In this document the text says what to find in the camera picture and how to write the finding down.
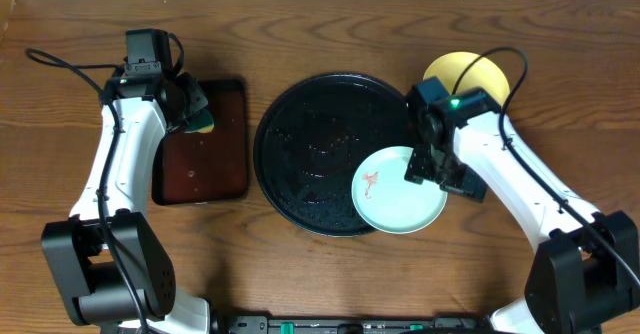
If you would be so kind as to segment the round black tray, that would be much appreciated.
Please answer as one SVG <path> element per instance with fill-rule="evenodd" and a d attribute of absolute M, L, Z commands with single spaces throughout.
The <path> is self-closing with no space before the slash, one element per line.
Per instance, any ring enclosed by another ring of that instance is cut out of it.
<path fill-rule="evenodd" d="M 265 112 L 254 140 L 257 181 L 286 219 L 310 232 L 373 232 L 357 213 L 351 183 L 374 152 L 412 146 L 404 96 L 376 78 L 329 73 L 305 79 Z"/>

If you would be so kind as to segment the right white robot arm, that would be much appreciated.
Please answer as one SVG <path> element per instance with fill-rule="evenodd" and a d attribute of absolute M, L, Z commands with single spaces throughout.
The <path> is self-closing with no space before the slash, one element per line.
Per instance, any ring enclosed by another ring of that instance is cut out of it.
<path fill-rule="evenodd" d="M 493 191 L 534 251 L 524 295 L 488 318 L 501 333 L 588 333 L 639 306 L 639 235 L 624 212 L 605 215 L 569 189 L 474 88 L 413 88 L 409 117 L 422 143 L 406 180 L 481 201 Z"/>

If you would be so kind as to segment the green yellow sponge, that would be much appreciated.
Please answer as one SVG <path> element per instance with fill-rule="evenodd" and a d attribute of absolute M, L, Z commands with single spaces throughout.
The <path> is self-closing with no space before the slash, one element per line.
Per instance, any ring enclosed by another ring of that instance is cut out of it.
<path fill-rule="evenodd" d="M 215 127 L 212 114 L 207 109 L 200 110 L 185 126 L 184 132 L 189 133 L 210 133 Z"/>

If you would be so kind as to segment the dark red rectangular tray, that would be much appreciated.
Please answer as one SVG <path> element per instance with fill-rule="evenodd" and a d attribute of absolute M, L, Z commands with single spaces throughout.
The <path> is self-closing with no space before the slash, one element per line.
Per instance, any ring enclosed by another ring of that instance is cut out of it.
<path fill-rule="evenodd" d="M 241 79 L 200 83 L 214 119 L 208 133 L 175 133 L 157 150 L 151 184 L 155 204 L 174 206 L 239 199 L 248 190 L 248 126 Z"/>

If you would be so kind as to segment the light blue plate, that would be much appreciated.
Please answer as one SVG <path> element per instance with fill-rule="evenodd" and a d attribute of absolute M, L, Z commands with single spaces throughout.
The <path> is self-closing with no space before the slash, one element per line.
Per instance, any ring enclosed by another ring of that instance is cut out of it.
<path fill-rule="evenodd" d="M 408 234 L 422 230 L 444 209 L 447 193 L 438 185 L 404 179 L 412 152 L 406 146 L 381 149 L 368 156 L 353 176 L 353 205 L 379 231 Z"/>

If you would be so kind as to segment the yellow plate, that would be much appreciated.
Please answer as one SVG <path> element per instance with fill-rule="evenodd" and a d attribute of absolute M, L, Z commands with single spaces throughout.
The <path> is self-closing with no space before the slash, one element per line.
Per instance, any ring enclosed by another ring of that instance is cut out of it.
<path fill-rule="evenodd" d="M 424 72 L 423 79 L 436 77 L 449 94 L 462 72 L 478 54 L 471 52 L 453 52 L 437 58 Z M 465 92 L 472 88 L 484 89 L 500 105 L 503 105 L 510 93 L 510 85 L 502 70 L 488 58 L 476 62 L 463 76 L 456 92 Z"/>

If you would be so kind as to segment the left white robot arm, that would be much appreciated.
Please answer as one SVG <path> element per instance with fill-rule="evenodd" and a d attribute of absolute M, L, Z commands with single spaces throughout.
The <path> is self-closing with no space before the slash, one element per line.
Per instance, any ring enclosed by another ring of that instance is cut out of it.
<path fill-rule="evenodd" d="M 71 322 L 112 333 L 208 333 L 209 303 L 179 289 L 147 219 L 161 141 L 207 99 L 183 73 L 111 78 L 100 95 L 102 131 L 87 183 L 41 246 Z"/>

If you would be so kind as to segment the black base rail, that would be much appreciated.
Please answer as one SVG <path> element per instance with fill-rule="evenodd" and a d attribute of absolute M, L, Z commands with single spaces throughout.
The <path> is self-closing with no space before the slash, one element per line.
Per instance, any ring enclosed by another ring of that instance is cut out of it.
<path fill-rule="evenodd" d="M 211 313 L 214 334 L 496 334 L 487 320 L 473 317 L 347 318 L 225 316 Z"/>

